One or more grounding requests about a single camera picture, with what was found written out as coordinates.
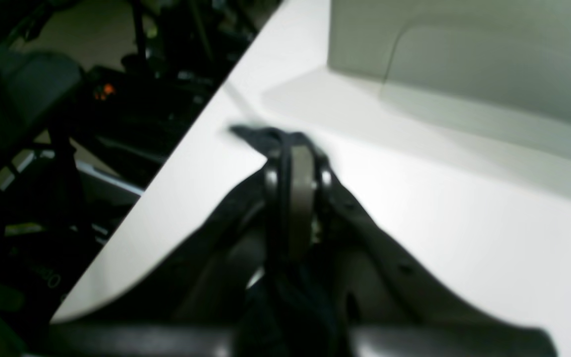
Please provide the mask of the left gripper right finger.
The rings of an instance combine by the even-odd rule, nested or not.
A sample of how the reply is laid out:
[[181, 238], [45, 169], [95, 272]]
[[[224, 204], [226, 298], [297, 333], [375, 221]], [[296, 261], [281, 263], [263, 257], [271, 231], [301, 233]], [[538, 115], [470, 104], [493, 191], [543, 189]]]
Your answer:
[[542, 330], [516, 327], [454, 294], [378, 228], [312, 144], [290, 147], [290, 261], [327, 270], [355, 354], [555, 357]]

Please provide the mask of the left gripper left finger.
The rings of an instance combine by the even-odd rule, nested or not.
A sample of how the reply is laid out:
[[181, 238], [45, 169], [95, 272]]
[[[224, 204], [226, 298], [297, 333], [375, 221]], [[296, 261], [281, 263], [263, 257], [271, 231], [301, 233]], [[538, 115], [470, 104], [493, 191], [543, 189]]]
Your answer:
[[287, 255], [291, 151], [228, 193], [145, 278], [48, 331], [52, 357], [287, 357], [261, 268]]

